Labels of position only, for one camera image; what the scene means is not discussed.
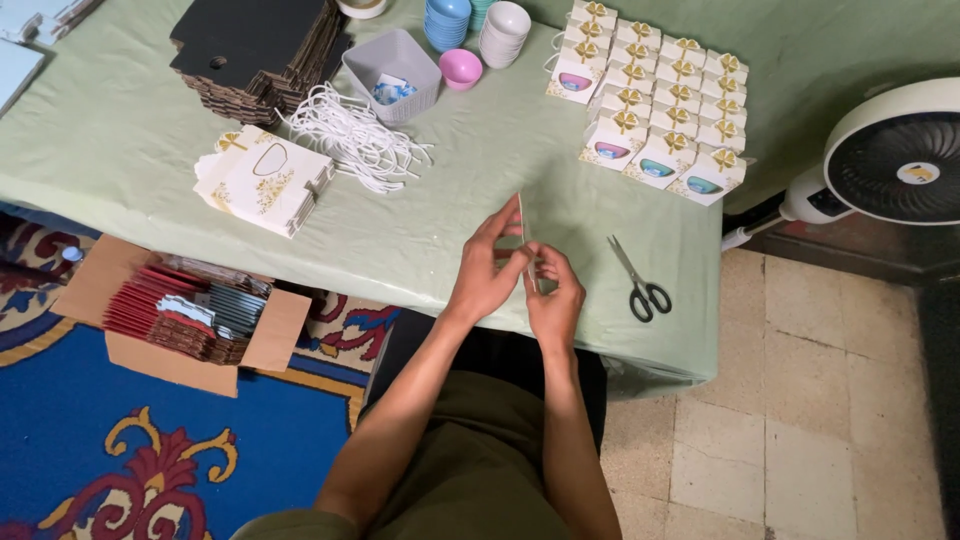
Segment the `pink bowl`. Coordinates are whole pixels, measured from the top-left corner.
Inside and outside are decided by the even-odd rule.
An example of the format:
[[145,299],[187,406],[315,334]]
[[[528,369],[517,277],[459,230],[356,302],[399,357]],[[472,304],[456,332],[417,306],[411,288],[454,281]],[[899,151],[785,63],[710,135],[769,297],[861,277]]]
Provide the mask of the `pink bowl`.
[[454,90],[469,90],[480,80],[483,64],[466,49],[451,49],[440,55],[440,72],[447,86]]

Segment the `carpet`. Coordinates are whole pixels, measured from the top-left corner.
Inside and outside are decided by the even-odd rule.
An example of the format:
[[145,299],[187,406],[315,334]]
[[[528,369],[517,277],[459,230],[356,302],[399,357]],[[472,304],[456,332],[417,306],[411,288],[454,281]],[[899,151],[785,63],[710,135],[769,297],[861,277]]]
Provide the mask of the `carpet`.
[[398,309],[318,291],[290,368],[241,370],[226,398],[114,365],[49,311],[60,250],[92,243],[0,221],[0,259],[38,271],[0,270],[0,540],[226,540],[309,506]]

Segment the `gray plastic basket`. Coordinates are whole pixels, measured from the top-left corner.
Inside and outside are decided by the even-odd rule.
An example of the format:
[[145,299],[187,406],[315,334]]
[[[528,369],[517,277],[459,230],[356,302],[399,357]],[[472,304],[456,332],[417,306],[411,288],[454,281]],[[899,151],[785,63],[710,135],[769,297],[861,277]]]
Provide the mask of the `gray plastic basket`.
[[[437,103],[440,68],[405,30],[391,30],[349,49],[344,53],[344,67],[353,88],[370,101],[384,124],[405,122]],[[371,89],[382,73],[406,79],[417,91],[391,105],[380,105]]]

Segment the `hand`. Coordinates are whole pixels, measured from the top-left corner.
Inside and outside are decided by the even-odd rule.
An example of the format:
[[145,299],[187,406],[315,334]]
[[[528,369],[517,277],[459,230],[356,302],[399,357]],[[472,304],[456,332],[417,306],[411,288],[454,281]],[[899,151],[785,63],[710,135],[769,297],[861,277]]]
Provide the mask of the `hand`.
[[523,280],[530,330],[545,352],[566,352],[573,348],[573,336],[587,291],[570,268],[570,261],[556,248],[541,244],[537,255],[542,259],[537,263],[537,277],[557,282],[557,288],[543,295],[534,290],[530,279]]
[[[464,244],[460,273],[444,313],[471,327],[507,301],[516,280],[534,259],[539,244],[530,242],[515,250],[495,250],[501,236],[520,235],[520,201],[516,194],[497,213],[487,218]],[[502,270],[496,260],[509,258]]]

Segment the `olive green shirt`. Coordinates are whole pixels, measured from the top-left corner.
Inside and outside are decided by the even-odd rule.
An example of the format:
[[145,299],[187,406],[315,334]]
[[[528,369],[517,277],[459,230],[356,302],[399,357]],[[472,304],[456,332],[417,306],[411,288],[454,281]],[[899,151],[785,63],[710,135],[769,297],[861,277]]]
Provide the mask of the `olive green shirt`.
[[[366,538],[565,539],[543,495],[543,401],[485,375],[452,371],[410,465]],[[358,540],[345,518],[289,510],[232,540]]]

